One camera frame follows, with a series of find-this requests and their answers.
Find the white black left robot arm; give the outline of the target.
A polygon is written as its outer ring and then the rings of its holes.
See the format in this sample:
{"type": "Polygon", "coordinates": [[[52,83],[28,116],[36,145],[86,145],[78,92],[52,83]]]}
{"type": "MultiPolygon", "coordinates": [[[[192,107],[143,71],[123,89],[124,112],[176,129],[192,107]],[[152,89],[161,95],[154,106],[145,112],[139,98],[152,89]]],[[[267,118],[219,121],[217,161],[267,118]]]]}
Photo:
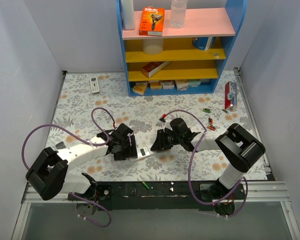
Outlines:
{"type": "Polygon", "coordinates": [[[97,195],[97,182],[87,173],[70,174],[70,171],[95,158],[113,155],[114,160],[124,161],[137,157],[134,131],[125,124],[116,129],[100,132],[88,141],[70,148],[41,151],[25,178],[45,201],[59,193],[73,193],[86,200],[97,195]]]}

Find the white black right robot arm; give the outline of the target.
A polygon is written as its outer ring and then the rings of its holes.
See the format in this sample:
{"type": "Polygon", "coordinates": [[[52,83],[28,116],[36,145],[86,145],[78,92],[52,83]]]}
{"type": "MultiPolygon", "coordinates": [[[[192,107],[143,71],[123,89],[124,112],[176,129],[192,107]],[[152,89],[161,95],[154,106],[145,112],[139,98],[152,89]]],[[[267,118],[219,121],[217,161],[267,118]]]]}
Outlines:
{"type": "Polygon", "coordinates": [[[227,199],[234,193],[234,186],[266,152],[265,146],[237,123],[230,125],[223,134],[216,137],[205,132],[192,132],[182,118],[165,123],[164,128],[157,131],[150,150],[167,151],[176,145],[192,153],[222,151],[229,164],[207,190],[209,194],[216,193],[222,199],[227,199]]]}

